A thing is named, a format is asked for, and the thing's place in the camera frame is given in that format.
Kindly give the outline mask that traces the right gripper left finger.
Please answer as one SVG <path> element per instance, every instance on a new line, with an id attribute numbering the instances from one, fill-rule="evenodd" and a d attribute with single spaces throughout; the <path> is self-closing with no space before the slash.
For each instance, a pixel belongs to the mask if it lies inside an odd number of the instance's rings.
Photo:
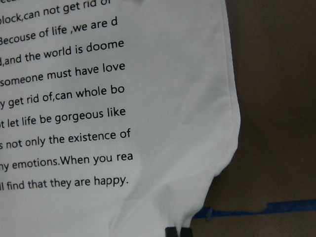
<path id="1" fill-rule="evenodd" d="M 165 228 L 165 236 L 166 237 L 178 237 L 178 233 L 176 227 L 167 227 Z"/>

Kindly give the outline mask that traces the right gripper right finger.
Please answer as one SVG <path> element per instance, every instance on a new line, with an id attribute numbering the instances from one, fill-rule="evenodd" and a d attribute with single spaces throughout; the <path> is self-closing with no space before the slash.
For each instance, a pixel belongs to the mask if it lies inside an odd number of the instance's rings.
<path id="1" fill-rule="evenodd" d="M 193 232 L 191 228 L 181 228 L 180 237 L 193 237 Z"/>

